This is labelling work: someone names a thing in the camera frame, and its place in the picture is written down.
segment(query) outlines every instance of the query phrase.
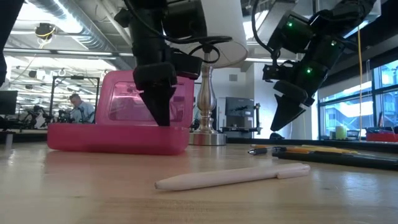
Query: pink plastic container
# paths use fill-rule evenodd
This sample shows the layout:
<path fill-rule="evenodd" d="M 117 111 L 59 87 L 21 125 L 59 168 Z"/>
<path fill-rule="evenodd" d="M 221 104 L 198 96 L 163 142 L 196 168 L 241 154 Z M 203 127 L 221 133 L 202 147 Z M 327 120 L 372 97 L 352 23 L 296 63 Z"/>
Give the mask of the pink plastic container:
<path fill-rule="evenodd" d="M 49 148 L 73 152 L 177 155 L 188 140 L 188 129 L 180 127 L 51 124 L 47 134 Z"/>
<path fill-rule="evenodd" d="M 108 73 L 96 124 L 50 124 L 49 148 L 75 152 L 176 155 L 188 146 L 193 80 L 178 77 L 170 101 L 170 127 L 158 127 L 136 90 L 132 71 Z"/>
<path fill-rule="evenodd" d="M 177 89 L 170 100 L 170 125 L 189 128 L 193 116 L 193 80 L 178 77 L 177 81 Z M 100 96 L 95 117 L 97 124 L 157 126 L 139 96 L 131 71 L 109 72 Z"/>

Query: ceiling duct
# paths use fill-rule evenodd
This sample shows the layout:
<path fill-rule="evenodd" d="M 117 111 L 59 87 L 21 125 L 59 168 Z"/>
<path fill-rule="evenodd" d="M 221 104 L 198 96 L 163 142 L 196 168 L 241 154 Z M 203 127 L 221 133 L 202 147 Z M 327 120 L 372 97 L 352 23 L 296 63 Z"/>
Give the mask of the ceiling duct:
<path fill-rule="evenodd" d="M 104 36 L 93 21 L 81 10 L 73 0 L 29 0 L 37 8 L 47 12 L 58 19 L 57 27 L 64 32 L 81 34 L 73 37 L 93 51 L 117 51 L 116 47 Z M 109 60 L 109 63 L 123 70 L 131 69 L 126 61 L 121 58 Z"/>

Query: wooden table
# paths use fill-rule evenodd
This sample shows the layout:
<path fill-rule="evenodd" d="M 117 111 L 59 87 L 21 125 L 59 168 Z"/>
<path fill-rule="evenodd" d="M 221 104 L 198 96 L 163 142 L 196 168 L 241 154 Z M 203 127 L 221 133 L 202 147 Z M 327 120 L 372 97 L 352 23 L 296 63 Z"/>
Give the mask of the wooden table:
<path fill-rule="evenodd" d="M 248 146 L 189 147 L 181 156 L 50 151 L 15 144 L 0 161 L 0 223 L 398 223 L 398 173 L 309 163 L 308 177 L 184 192 L 156 180 L 288 163 Z"/>

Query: person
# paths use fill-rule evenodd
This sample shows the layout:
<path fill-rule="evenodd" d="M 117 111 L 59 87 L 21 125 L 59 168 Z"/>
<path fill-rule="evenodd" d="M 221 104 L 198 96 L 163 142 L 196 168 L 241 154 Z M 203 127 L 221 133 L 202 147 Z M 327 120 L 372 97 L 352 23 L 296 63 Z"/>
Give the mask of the person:
<path fill-rule="evenodd" d="M 75 123 L 93 123 L 94 122 L 94 106 L 81 100 L 77 93 L 69 97 L 70 102 L 74 105 L 73 111 L 70 113 Z"/>

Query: black cable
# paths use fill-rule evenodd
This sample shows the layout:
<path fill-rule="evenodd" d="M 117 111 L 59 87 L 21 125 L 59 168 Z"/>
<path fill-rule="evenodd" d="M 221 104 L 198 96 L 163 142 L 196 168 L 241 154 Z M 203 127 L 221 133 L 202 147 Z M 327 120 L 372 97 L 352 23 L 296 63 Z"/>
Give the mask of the black cable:
<path fill-rule="evenodd" d="M 138 16 L 137 12 L 134 10 L 134 7 L 133 7 L 132 3 L 130 2 L 130 0 L 123 0 L 123 1 L 126 4 L 127 8 L 129 9 L 130 13 L 142 25 L 144 25 L 149 31 L 151 31 L 153 34 L 157 35 L 159 38 L 162 38 L 164 40 L 170 41 L 171 43 L 175 43 L 175 44 L 192 44 L 192 43 L 195 43 L 195 42 L 211 42 L 211 41 L 214 41 L 214 40 L 223 41 L 223 42 L 232 41 L 232 37 L 223 36 L 223 35 L 211 36 L 211 37 L 192 37 L 192 38 L 187 38 L 187 39 L 174 39 L 174 38 L 171 38 L 171 37 L 167 37 L 167 36 L 161 34 L 160 32 L 158 32 L 157 30 L 153 29 L 145 21 L 143 21 Z"/>
<path fill-rule="evenodd" d="M 251 29 L 253 31 L 254 39 L 257 41 L 257 43 L 261 46 L 264 47 L 270 54 L 271 56 L 274 55 L 274 51 L 268 47 L 265 43 L 263 43 L 260 39 L 260 37 L 257 34 L 257 29 L 256 29 L 256 11 L 257 7 L 259 5 L 259 0 L 255 0 L 253 4 L 253 10 L 251 12 Z"/>
<path fill-rule="evenodd" d="M 280 65 L 280 66 L 283 66 L 283 65 L 285 65 L 285 64 L 294 65 L 295 62 L 292 62 L 291 60 L 286 60 L 286 61 L 285 61 L 284 63 L 282 63 L 282 65 Z"/>
<path fill-rule="evenodd" d="M 217 58 L 214 59 L 214 60 L 211 60 L 211 61 L 203 60 L 203 62 L 205 62 L 205 63 L 216 63 L 216 62 L 220 59 L 221 54 L 220 54 L 220 50 L 218 50 L 218 48 L 216 48 L 216 47 L 215 47 L 214 45 L 212 45 L 212 44 L 201 44 L 201 45 L 199 45 L 198 47 L 195 47 L 193 50 L 191 50 L 191 52 L 189 52 L 188 54 L 189 54 L 189 55 L 193 55 L 193 53 L 195 53 L 195 52 L 197 52 L 198 50 L 203 49 L 203 48 L 205 48 L 205 47 L 210 47 L 212 50 L 214 50 L 214 51 L 217 53 Z"/>
<path fill-rule="evenodd" d="M 262 40 L 260 39 L 260 37 L 257 34 L 256 11 L 257 11 L 258 5 L 259 5 L 259 0 L 255 0 L 254 4 L 253 4 L 253 10 L 251 12 L 251 29 L 253 31 L 253 36 L 254 36 L 254 39 L 257 41 L 257 43 L 271 54 L 273 66 L 278 67 L 277 59 L 280 57 L 280 50 L 272 50 L 270 47 L 268 47 L 265 43 L 262 42 Z"/>

